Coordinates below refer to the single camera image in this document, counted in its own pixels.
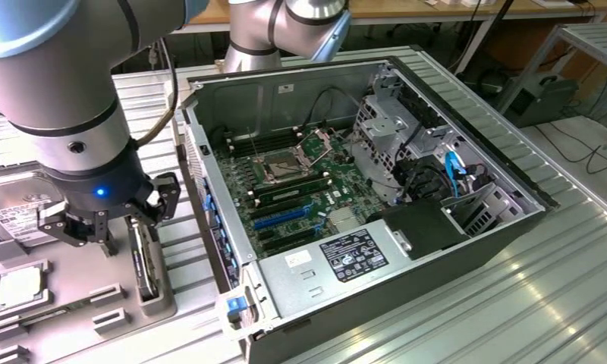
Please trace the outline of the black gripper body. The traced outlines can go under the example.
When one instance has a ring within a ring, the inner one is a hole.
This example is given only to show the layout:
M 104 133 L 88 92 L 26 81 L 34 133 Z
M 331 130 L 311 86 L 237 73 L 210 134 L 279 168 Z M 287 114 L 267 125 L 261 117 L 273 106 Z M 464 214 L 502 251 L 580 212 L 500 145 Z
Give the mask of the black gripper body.
M 66 198 L 70 213 L 82 218 L 91 218 L 100 211 L 119 217 L 126 205 L 144 203 L 154 191 L 132 140 L 119 155 L 92 170 L 68 172 L 48 167 L 43 170 Z

